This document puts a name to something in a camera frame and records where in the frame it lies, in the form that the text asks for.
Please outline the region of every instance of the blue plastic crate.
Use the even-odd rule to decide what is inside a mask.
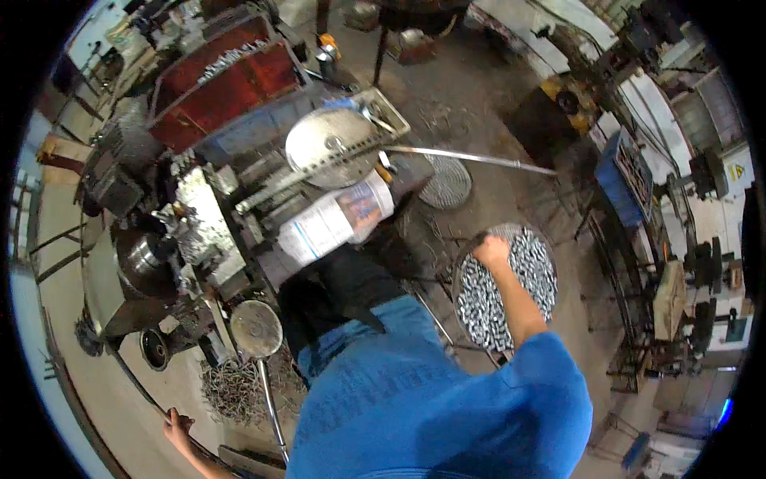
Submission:
[[[628,166],[621,165],[617,160],[620,145],[629,153],[633,152],[626,158],[631,162]],[[607,142],[595,172],[596,181],[626,227],[649,220],[652,211],[652,172],[643,156],[634,150],[630,135],[622,128]]]

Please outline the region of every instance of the black pants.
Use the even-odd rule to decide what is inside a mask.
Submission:
[[[290,353],[297,359],[303,348],[350,320],[377,321],[369,310],[404,294],[385,268],[344,244],[280,288],[277,301]]]

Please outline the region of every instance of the red metal panel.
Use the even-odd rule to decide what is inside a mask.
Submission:
[[[225,45],[235,44],[239,48],[242,45],[239,42],[241,37],[237,36]],[[194,83],[181,92],[185,97],[178,104],[160,113],[160,118],[150,127],[150,133],[180,153],[234,118],[295,90],[300,84],[287,48],[284,41],[265,47],[263,51],[240,59],[202,85],[197,79],[208,64],[200,68],[201,61],[195,60],[189,70],[185,69],[186,61],[176,64],[172,81],[187,86],[193,78]],[[211,57],[200,56],[205,61]],[[168,80],[166,75],[163,84]]]
[[[266,20],[263,17],[255,17],[214,38],[182,61],[171,65],[160,80],[155,113],[161,113],[184,92],[194,88],[199,77],[205,72],[205,68],[213,64],[218,57],[225,55],[228,50],[242,48],[244,44],[255,45],[257,41],[268,42],[269,33]]]

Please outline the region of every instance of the metal scraps pile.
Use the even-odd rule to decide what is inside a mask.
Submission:
[[[283,347],[267,363],[278,412],[297,415],[306,387],[292,369],[290,352]],[[217,368],[203,359],[200,366],[202,397],[211,406],[215,420],[258,425],[267,418],[264,388],[255,359],[240,364],[232,358]]]
[[[516,235],[504,236],[509,239],[511,247],[508,256],[511,268],[537,303],[545,322],[549,322],[558,285],[545,242],[528,228],[523,228]],[[470,339],[482,348],[513,350],[506,312],[492,275],[472,254],[466,256],[460,270],[457,318],[465,326]]]

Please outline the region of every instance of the hand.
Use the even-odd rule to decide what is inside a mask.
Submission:
[[[168,414],[170,415],[170,424],[165,422],[162,425],[162,432],[165,433],[168,441],[182,454],[189,454],[193,447],[192,441],[189,438],[189,429],[194,424],[194,419],[178,415],[178,411],[175,408],[170,408]]]
[[[487,235],[484,242],[473,250],[473,256],[491,271],[501,265],[508,266],[510,252],[511,247],[508,241],[500,236]]]

